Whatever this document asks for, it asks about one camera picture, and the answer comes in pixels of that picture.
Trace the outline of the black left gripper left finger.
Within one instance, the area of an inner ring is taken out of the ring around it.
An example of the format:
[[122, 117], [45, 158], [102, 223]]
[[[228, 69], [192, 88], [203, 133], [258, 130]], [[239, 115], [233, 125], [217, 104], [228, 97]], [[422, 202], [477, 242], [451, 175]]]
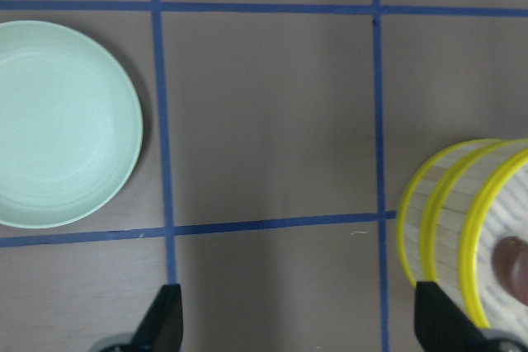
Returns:
[[130, 351], [177, 352], [183, 340], [182, 290], [179, 284], [163, 285], [130, 343]]

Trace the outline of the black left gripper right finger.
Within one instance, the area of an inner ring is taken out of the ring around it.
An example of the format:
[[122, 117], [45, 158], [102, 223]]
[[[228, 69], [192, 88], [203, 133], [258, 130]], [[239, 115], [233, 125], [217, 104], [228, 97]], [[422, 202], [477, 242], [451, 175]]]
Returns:
[[427, 352], [497, 351], [435, 282], [416, 283], [414, 332]]

